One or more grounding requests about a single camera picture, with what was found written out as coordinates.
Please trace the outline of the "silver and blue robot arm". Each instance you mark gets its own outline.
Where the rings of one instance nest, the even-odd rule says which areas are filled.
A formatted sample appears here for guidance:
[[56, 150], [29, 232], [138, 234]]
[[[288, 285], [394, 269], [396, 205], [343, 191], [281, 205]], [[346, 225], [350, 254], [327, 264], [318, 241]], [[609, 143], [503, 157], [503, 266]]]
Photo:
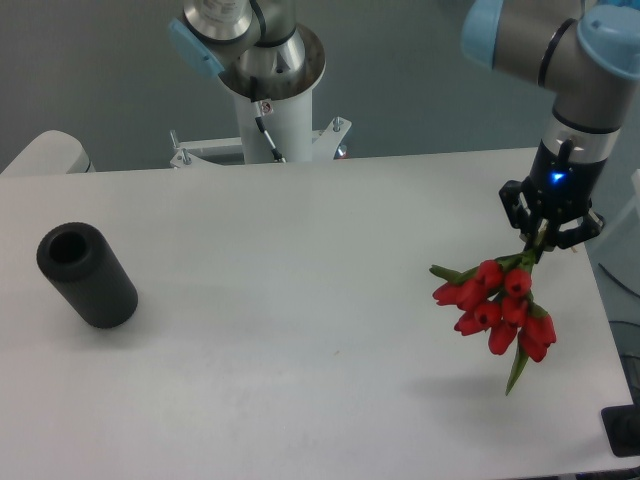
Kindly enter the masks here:
[[[235, 102], [246, 163], [330, 161], [349, 123], [312, 129], [312, 92], [326, 66], [319, 38], [291, 1], [187, 1], [168, 26], [175, 51]], [[635, 1], [477, 1], [464, 55], [552, 91], [552, 116], [529, 175], [499, 196], [510, 225], [536, 252], [597, 237], [592, 191], [639, 88]]]

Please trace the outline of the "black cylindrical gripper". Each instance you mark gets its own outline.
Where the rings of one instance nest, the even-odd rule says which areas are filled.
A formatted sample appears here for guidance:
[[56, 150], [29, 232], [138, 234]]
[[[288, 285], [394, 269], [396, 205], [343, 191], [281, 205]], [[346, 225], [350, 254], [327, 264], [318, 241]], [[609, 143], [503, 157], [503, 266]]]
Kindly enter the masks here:
[[574, 162], [578, 148], [563, 141], [554, 153], [540, 141], [531, 170], [521, 183], [499, 190], [507, 219], [526, 245], [532, 245], [542, 220], [551, 226], [548, 249], [569, 249], [600, 235], [605, 220], [592, 209], [592, 191], [607, 162]]

